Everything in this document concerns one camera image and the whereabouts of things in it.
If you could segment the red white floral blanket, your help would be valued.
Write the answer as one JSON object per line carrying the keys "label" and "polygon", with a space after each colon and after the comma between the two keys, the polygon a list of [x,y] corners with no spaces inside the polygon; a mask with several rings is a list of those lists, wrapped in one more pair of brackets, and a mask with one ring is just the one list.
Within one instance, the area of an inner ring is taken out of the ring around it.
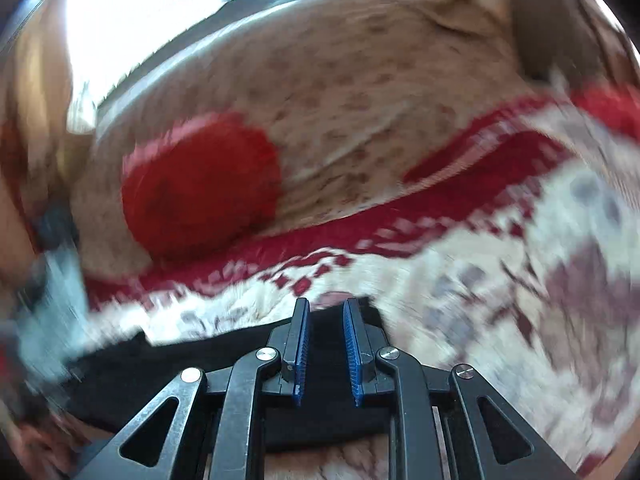
{"label": "red white floral blanket", "polygon": [[[2,334],[3,478],[613,479],[639,443],[639,91],[512,101],[392,200],[84,283],[70,377],[34,384]],[[349,298],[375,357],[361,406]]]}

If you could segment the dark wooden nightstand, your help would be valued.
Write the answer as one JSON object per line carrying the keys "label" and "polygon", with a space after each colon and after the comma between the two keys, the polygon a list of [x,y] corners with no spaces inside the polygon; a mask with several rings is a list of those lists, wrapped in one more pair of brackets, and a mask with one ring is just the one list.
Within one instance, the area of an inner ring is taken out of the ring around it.
{"label": "dark wooden nightstand", "polygon": [[512,30],[523,74],[536,81],[563,77],[572,88],[600,72],[598,48],[577,0],[510,0]]}

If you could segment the light teal fleece garment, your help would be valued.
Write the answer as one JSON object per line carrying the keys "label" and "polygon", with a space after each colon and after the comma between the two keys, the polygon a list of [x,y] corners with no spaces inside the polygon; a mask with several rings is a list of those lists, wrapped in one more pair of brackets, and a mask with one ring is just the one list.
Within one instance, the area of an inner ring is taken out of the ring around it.
{"label": "light teal fleece garment", "polygon": [[17,299],[1,333],[28,379],[41,385],[70,377],[68,364],[88,341],[89,301],[76,247],[63,244],[41,255]]}

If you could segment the floral beige quilt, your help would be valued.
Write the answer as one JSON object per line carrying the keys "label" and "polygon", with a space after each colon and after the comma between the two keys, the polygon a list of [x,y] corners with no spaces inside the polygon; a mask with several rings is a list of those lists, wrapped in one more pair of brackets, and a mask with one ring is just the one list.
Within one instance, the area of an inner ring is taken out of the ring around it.
{"label": "floral beige quilt", "polygon": [[186,118],[226,110],[265,130],[282,167],[279,233],[384,200],[472,118],[542,90],[509,29],[470,0],[302,0],[244,18],[101,118],[72,194],[81,264],[100,278],[150,265],[122,212],[122,160]]}

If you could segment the red heart ruffled pillow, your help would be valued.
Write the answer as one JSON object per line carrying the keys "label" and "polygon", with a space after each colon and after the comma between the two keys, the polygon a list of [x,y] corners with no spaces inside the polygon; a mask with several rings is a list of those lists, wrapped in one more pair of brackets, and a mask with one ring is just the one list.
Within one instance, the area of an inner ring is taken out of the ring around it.
{"label": "red heart ruffled pillow", "polygon": [[155,261],[198,258],[253,234],[276,216],[277,147],[235,113],[178,122],[122,161],[122,212]]}

